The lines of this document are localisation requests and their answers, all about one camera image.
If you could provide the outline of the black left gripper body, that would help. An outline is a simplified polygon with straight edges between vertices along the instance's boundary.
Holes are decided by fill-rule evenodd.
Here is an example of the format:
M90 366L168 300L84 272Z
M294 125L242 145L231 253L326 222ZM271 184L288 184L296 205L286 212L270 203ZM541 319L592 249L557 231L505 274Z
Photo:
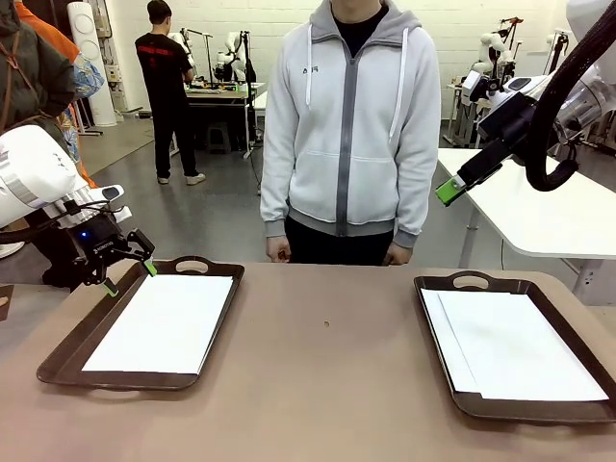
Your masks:
M75 268L105 268L120 260L138 260L114 218L91 218L75 227L79 256Z

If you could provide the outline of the person's left hand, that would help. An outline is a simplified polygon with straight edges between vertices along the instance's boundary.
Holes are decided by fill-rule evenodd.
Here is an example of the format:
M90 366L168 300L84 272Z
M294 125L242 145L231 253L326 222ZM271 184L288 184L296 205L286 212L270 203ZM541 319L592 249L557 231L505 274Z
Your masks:
M410 262L413 256L413 248L391 243L383 260L384 266L403 266Z

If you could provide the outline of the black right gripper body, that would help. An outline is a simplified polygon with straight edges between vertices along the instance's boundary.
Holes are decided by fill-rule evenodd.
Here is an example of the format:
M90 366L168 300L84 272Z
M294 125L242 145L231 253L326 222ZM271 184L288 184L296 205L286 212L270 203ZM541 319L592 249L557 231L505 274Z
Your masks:
M475 157L487 160L497 154L513 153L522 160L539 159L545 150L533 152L527 140L537 101L521 92L510 93L498 107L478 124L479 134L486 140Z

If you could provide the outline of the person's right hand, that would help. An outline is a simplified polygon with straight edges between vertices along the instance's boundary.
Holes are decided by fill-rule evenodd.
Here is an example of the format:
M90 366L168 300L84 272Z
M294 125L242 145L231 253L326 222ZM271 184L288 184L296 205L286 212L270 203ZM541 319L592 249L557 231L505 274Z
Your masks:
M286 236L268 237L266 239L267 255L272 263L289 263L291 248Z

